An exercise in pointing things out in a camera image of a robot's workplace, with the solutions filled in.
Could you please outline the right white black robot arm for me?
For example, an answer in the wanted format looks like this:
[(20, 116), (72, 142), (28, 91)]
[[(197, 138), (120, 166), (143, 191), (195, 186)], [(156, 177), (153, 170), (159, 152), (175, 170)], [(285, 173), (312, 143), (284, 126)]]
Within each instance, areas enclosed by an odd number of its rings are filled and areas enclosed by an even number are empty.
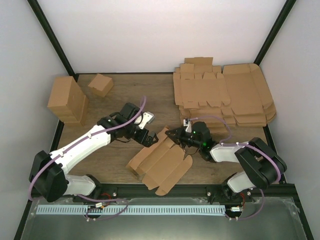
[(259, 137), (240, 143), (217, 142), (205, 122), (191, 124), (189, 120), (182, 127), (166, 130), (165, 134), (182, 148), (197, 148), (207, 162), (241, 165), (242, 172), (231, 175), (221, 184), (223, 198), (229, 202), (236, 200), (244, 190), (267, 189), (287, 170), (284, 160)]

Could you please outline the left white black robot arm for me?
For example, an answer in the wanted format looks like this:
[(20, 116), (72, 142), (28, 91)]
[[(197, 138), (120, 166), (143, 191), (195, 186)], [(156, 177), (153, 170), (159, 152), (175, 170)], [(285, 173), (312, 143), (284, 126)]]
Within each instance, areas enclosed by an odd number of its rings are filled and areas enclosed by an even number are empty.
[(92, 175), (70, 175), (80, 161), (108, 144), (126, 138), (144, 147), (158, 142), (154, 132), (145, 128), (155, 118), (142, 107), (126, 103), (119, 112), (101, 118), (87, 133), (70, 144), (50, 153), (38, 152), (30, 171), (30, 188), (47, 202), (66, 195), (76, 195), (97, 202), (102, 196), (102, 185)]

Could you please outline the small folded cardboard box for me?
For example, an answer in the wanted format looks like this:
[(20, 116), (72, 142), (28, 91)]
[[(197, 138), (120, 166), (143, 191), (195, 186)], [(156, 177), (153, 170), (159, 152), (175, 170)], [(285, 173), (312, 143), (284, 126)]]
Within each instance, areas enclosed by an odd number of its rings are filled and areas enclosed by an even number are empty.
[(102, 98), (104, 98), (109, 93), (113, 86), (113, 79), (109, 76), (105, 76), (100, 73), (96, 74), (88, 84), (88, 87), (90, 88), (91, 92), (94, 95)]

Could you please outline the low folded cardboard box stack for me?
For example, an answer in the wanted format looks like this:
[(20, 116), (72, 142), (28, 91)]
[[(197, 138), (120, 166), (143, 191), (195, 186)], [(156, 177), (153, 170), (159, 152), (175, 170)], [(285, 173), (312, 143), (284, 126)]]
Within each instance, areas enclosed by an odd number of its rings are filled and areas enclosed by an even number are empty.
[(79, 102), (74, 101), (57, 112), (58, 118), (69, 126), (84, 126), (87, 119), (89, 99), (84, 95)]

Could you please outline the tall folded cardboard box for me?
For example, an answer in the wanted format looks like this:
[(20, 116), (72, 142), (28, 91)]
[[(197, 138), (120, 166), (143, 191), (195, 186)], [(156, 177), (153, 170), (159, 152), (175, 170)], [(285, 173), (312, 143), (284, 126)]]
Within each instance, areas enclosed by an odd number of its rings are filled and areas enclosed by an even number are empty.
[(73, 76), (56, 77), (51, 89), (47, 107), (57, 116), (64, 106), (79, 102), (85, 94)]

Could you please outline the stack of flat cardboard blanks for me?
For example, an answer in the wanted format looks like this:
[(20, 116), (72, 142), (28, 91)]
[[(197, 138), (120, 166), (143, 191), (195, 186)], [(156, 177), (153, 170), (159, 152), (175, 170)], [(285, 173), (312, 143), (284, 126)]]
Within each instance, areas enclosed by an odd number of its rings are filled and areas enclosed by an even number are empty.
[(173, 73), (174, 101), (180, 120), (203, 121), (213, 134), (227, 134), (225, 126), (235, 127), (222, 114), (222, 105), (230, 104), (220, 65), (212, 57), (190, 57)]

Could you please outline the large flat cardboard blanks stack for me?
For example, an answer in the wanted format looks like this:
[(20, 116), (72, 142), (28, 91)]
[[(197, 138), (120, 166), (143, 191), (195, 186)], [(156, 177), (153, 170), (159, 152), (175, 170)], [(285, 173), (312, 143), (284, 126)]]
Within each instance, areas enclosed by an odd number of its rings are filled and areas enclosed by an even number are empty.
[(230, 104), (223, 117), (241, 127), (264, 127), (276, 116), (276, 107), (261, 68), (255, 63), (225, 65), (222, 71)]

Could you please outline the black aluminium frame rail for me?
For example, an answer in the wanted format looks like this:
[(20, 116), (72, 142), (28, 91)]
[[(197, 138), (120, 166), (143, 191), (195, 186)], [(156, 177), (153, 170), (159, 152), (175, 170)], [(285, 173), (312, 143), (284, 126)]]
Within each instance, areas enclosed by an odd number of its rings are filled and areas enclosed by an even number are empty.
[[(226, 199), (226, 187), (221, 184), (176, 184), (168, 193), (161, 187), (149, 189), (144, 184), (101, 184), (101, 193), (107, 193), (111, 197), (118, 198), (146, 198), (146, 197), (185, 197), (185, 198), (206, 198), (206, 197), (222, 197)], [(250, 192), (252, 196), (261, 196), (258, 188), (247, 189), (241, 191), (244, 195)], [(298, 195), (294, 184), (272, 184), (263, 190), (266, 197), (287, 197)]]

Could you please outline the grey metal base plate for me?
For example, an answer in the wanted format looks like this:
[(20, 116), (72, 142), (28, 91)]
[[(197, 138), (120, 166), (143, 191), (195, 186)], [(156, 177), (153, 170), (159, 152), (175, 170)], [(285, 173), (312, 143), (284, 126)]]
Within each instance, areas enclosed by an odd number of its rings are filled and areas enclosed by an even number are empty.
[[(88, 206), (82, 215), (37, 214), (39, 205)], [(210, 205), (195, 198), (136, 198), (110, 206), (199, 206)], [(239, 219), (218, 215), (92, 215), (93, 205), (56, 204), (43, 201), (31, 207), (21, 238), (23, 240), (305, 240), (307, 235), (299, 209), (291, 198), (266, 197), (247, 202)]]

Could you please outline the right black frame post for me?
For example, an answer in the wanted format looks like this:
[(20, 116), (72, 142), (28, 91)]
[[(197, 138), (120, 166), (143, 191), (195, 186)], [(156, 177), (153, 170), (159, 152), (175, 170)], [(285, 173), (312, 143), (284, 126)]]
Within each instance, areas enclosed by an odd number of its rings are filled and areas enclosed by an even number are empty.
[(282, 28), (283, 24), (285, 23), (287, 17), (289, 16), (292, 8), (294, 7), (296, 0), (286, 0), (281, 11), (279, 12), (274, 24), (272, 25), (263, 45), (261, 46), (255, 60), (254, 64), (260, 65), (266, 56), (268, 50), (270, 49), (273, 41), (275, 40), (276, 36), (278, 35), (280, 29)]

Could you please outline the black frame post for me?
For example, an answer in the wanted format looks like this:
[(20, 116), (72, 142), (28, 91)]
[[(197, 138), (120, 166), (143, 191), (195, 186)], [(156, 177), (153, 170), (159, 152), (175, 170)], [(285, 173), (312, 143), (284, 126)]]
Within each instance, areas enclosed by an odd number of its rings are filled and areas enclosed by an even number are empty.
[(48, 40), (50, 41), (51, 45), (53, 46), (58, 58), (60, 59), (62, 65), (64, 66), (66, 72), (69, 76), (75, 76), (76, 73), (73, 70), (59, 40), (57, 39), (45, 13), (43, 12), (39, 2), (37, 0), (27, 0), (29, 6), (31, 7), (35, 17), (37, 18), (38, 22), (40, 23), (42, 29), (44, 30)]
[(287, 17), (289, 16), (292, 8), (294, 7), (296, 0), (286, 0), (281, 11), (279, 12), (274, 24), (272, 25), (263, 45), (261, 46), (255, 60), (254, 64), (260, 65), (266, 56), (268, 50), (270, 49), (273, 41), (275, 40), (276, 36), (278, 35), (280, 29), (282, 28), (283, 24), (285, 23)]

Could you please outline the left black frame post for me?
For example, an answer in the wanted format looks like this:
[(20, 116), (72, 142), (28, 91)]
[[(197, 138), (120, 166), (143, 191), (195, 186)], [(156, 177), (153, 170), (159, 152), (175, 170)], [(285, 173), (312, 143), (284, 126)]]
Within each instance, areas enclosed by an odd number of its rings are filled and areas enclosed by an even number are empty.
[(37, 0), (27, 0), (29, 6), (31, 7), (35, 17), (37, 18), (38, 22), (40, 23), (42, 29), (44, 30), (48, 40), (50, 41), (51, 45), (53, 46), (58, 58), (60, 59), (62, 65), (64, 66), (66, 72), (69, 76), (75, 76), (76, 73), (73, 70), (59, 40), (57, 39), (45, 13), (43, 12), (39, 2)]

